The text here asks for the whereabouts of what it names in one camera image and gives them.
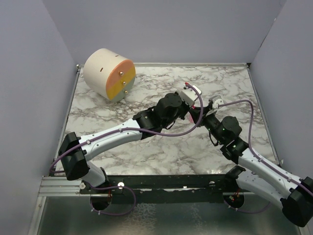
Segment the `pink strap keyring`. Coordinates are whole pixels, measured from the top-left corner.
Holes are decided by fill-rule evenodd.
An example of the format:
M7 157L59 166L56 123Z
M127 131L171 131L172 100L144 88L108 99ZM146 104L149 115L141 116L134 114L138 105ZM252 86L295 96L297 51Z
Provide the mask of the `pink strap keyring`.
M194 110L195 106L192 105L192 107L190 108L190 110L188 111L188 114L187 114L187 119L189 120L190 123L196 123L197 120L194 120Z

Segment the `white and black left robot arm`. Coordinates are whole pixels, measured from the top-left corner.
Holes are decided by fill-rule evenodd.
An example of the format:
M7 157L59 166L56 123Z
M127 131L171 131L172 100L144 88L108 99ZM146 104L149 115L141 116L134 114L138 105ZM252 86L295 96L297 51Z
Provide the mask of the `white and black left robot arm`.
M160 134L162 129L170 129L177 118L184 118L197 98L191 89L169 93L156 106L139 112L114 128L81 137L74 132L67 134L59 149L67 180L81 178L91 183L95 192L105 192L108 187L106 174L91 160L122 144L143 140Z

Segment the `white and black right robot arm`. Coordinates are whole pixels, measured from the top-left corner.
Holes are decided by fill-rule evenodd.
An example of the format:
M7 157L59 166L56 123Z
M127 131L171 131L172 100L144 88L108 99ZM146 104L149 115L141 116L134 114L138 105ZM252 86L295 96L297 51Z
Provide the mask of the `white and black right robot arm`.
M240 138L242 129L235 117L226 116L219 121L210 108L206 107L202 116L200 111L199 107L191 110L193 121L199 121L209 131L210 138L221 145L222 154L240 169L238 175L225 178L225 187L261 196L280 208L294 225L305 227L313 217L312 178L289 173L251 149Z

